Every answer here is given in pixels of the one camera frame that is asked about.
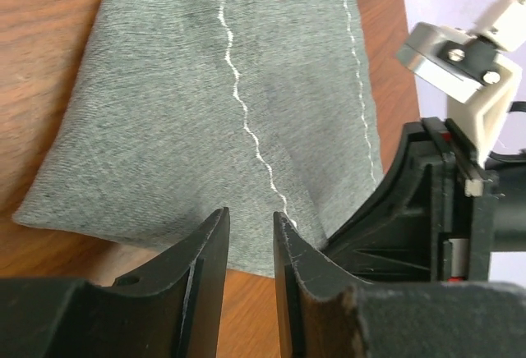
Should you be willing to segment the grey cloth napkin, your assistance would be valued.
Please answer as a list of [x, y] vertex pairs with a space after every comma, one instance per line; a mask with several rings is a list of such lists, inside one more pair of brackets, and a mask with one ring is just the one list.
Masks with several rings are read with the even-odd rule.
[[357, 0], [103, 0], [13, 218], [165, 250], [225, 207], [272, 276], [275, 212], [323, 246], [382, 177]]

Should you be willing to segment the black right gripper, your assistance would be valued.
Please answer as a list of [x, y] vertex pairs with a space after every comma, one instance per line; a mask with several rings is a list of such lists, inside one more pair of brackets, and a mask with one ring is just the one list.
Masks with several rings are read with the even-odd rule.
[[485, 281], [525, 250], [525, 154], [482, 156], [452, 120], [404, 125], [389, 171], [324, 254], [368, 282]]

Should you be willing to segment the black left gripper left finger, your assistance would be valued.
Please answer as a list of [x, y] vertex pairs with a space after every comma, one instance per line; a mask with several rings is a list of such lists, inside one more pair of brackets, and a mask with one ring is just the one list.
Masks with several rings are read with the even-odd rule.
[[4, 278], [4, 357], [213, 357], [229, 243], [229, 211], [113, 285], [83, 278]]

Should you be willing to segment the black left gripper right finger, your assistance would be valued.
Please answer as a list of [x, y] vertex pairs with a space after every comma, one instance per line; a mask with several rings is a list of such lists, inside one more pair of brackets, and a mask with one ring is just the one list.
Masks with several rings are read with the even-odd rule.
[[525, 290], [509, 283], [368, 283], [274, 215], [284, 357], [522, 357]]

